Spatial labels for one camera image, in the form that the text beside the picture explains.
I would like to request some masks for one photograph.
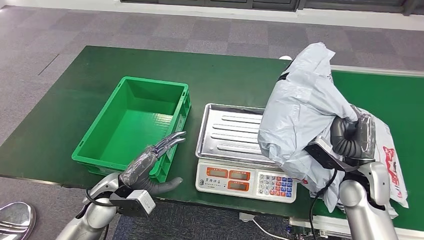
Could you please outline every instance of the power cord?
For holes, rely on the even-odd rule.
[[[333,173],[331,179],[327,182],[325,187],[323,187],[321,190],[318,191],[318,193],[313,198],[312,203],[310,205],[310,208],[309,208],[309,223],[310,223],[310,229],[312,231],[312,235],[313,235],[314,240],[317,240],[317,236],[315,235],[314,224],[312,223],[312,210],[314,209],[315,202],[317,201],[317,199],[320,196],[322,196],[329,189],[330,185],[334,182],[334,179],[336,179],[336,175],[337,175],[337,170],[334,169],[334,173]]]
[[[99,205],[99,206],[103,206],[103,207],[116,207],[115,205],[113,205],[112,203],[103,203],[103,202],[99,202],[99,201],[96,201],[95,199],[93,199],[91,196],[90,196],[90,190],[87,188],[86,190],[85,190],[85,197],[91,202],[91,203],[93,203],[93,204],[95,204],[95,205]]]
[[[104,231],[103,240],[106,240],[106,237],[108,236],[108,232],[109,232],[109,224],[106,225],[106,230]]]
[[[264,233],[268,234],[269,236],[274,237],[274,238],[277,238],[277,239],[289,240],[289,239],[284,238],[284,237],[282,237],[282,236],[276,236],[276,235],[274,235],[274,234],[271,234],[271,233],[269,233],[269,232],[265,231],[265,229],[263,229],[261,226],[259,226],[259,224],[255,221],[255,219],[252,219],[252,221],[254,222],[254,224],[256,224],[256,226],[258,226],[258,227],[262,230],[262,232],[264,232]]]

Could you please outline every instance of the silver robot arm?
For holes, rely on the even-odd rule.
[[[149,172],[158,158],[173,146],[185,141],[185,131],[175,132],[154,146],[149,146],[134,159],[127,169],[111,173],[86,190],[84,207],[72,219],[56,240],[98,240],[116,213],[131,217],[146,217],[155,208],[152,195],[175,189],[183,179],[176,177],[169,182],[154,183]]]
[[[389,204],[389,173],[381,162],[370,162],[358,169],[369,182],[369,193],[356,180],[344,180],[339,197],[346,211],[353,240],[398,240],[385,206]]]
[[[334,119],[332,147],[317,137],[305,150],[324,168],[346,172],[339,198],[353,240],[398,240],[386,209],[390,200],[389,173],[383,163],[374,159],[375,144],[373,116],[358,113],[358,122],[350,126],[344,119]]]

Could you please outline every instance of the green plastic crate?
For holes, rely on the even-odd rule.
[[[122,172],[148,145],[181,131],[191,106],[184,83],[125,76],[72,154],[94,174]],[[167,179],[177,146],[154,165],[150,178]]]

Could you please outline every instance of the white cable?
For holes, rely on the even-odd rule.
[[[259,226],[259,224],[255,221],[255,219],[252,219],[252,221],[254,222],[254,224],[256,224],[256,226],[258,226],[262,230],[262,232],[268,234],[269,236],[277,238],[277,239],[282,239],[282,240],[290,240],[290,239],[284,238],[282,236],[276,236],[276,235],[273,235],[273,234],[265,231],[261,226]]]

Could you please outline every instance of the plastic bag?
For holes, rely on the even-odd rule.
[[[258,133],[262,154],[313,193],[326,185],[334,170],[323,168],[304,148],[318,135],[330,138],[335,116],[358,120],[333,84],[330,59],[334,54],[319,42],[297,55],[275,84]],[[323,196],[330,212],[339,199],[343,177],[339,172]]]

